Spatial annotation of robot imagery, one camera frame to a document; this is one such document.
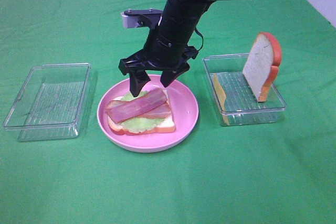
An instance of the green tablecloth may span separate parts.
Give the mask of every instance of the green tablecloth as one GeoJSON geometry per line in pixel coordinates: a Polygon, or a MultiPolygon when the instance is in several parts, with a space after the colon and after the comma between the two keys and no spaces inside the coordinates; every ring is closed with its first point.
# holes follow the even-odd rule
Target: green tablecloth
{"type": "Polygon", "coordinates": [[[134,153],[103,134],[98,103],[148,34],[120,13],[165,1],[0,0],[1,121],[33,66],[89,62],[98,74],[78,138],[21,143],[0,129],[0,223],[335,223],[336,30],[305,0],[221,1],[204,14],[205,46],[179,77],[200,115],[181,144],[134,153]],[[221,127],[201,58],[248,52],[262,30],[282,45],[285,120],[221,127]]]}

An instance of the bacon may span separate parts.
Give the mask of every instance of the bacon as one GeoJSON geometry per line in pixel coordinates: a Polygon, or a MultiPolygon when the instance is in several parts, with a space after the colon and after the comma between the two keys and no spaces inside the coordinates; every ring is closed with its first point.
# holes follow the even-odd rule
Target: bacon
{"type": "Polygon", "coordinates": [[[105,110],[108,110],[113,107],[117,107],[119,105],[122,105],[123,103],[127,103],[128,101],[122,101],[122,100],[111,100],[105,107],[105,110]]]}
{"type": "MultiPolygon", "coordinates": [[[[109,110],[110,108],[117,107],[119,105],[128,103],[129,101],[121,101],[121,100],[112,100],[110,101],[107,106],[105,107],[106,110],[109,110]]],[[[167,102],[163,103],[160,106],[157,106],[155,109],[150,110],[146,113],[143,113],[141,115],[138,115],[137,117],[140,118],[149,118],[149,119],[154,119],[154,118],[166,118],[171,114],[171,109],[170,106],[167,102]]]]}
{"type": "Polygon", "coordinates": [[[141,115],[138,115],[140,118],[149,118],[149,119],[154,119],[154,118],[166,118],[171,114],[171,109],[168,103],[163,103],[162,105],[156,107],[153,110],[150,110],[146,113],[143,113],[141,115]]]}
{"type": "Polygon", "coordinates": [[[156,88],[147,94],[135,98],[129,102],[121,102],[119,105],[113,106],[108,104],[107,114],[115,122],[120,123],[129,118],[145,114],[155,108],[165,104],[167,96],[162,89],[156,88]]]}

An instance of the clear plastic container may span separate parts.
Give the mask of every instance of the clear plastic container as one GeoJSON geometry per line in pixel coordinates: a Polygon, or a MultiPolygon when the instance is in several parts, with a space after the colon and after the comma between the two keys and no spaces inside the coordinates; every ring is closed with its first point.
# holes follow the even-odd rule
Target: clear plastic container
{"type": "Polygon", "coordinates": [[[257,102],[242,70],[248,54],[203,58],[208,87],[222,126],[271,123],[283,119],[286,103],[274,84],[267,101],[257,102]]]}
{"type": "Polygon", "coordinates": [[[18,141],[75,138],[87,103],[89,63],[33,67],[4,129],[18,141]]]}

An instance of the bread slice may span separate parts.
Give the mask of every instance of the bread slice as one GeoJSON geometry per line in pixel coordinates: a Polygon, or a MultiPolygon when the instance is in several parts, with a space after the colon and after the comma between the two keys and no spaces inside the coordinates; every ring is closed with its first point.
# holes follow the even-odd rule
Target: bread slice
{"type": "Polygon", "coordinates": [[[279,72],[282,52],[277,38],[260,32],[252,46],[243,68],[249,86],[258,102],[265,102],[271,84],[279,72]]]}
{"type": "MultiPolygon", "coordinates": [[[[116,97],[114,100],[121,100],[122,97],[116,97]]],[[[140,133],[133,133],[128,131],[127,129],[124,129],[123,126],[120,123],[115,123],[108,115],[108,124],[110,126],[110,129],[117,134],[117,135],[142,135],[142,134],[150,134],[150,133],[169,133],[174,132],[176,130],[175,122],[173,120],[173,113],[171,113],[169,116],[167,116],[163,122],[158,124],[155,128],[151,130],[146,130],[144,132],[140,133]]]]}
{"type": "MultiPolygon", "coordinates": [[[[216,95],[218,97],[219,105],[222,111],[226,111],[225,109],[225,100],[226,100],[226,93],[223,86],[220,84],[218,76],[216,74],[213,75],[213,84],[215,88],[216,95]]],[[[223,121],[226,125],[230,125],[229,118],[226,115],[222,115],[223,121]]]]}

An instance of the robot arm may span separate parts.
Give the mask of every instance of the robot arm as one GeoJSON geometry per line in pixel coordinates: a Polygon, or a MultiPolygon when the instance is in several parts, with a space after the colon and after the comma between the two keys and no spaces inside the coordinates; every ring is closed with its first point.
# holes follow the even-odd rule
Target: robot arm
{"type": "Polygon", "coordinates": [[[129,9],[122,14],[132,20],[130,27],[150,29],[144,47],[119,62],[123,75],[129,74],[133,96],[138,96],[150,81],[146,70],[162,71],[160,80],[165,87],[188,71],[187,61],[195,59],[198,50],[187,43],[199,19],[215,1],[218,0],[167,0],[163,11],[129,9]]]}

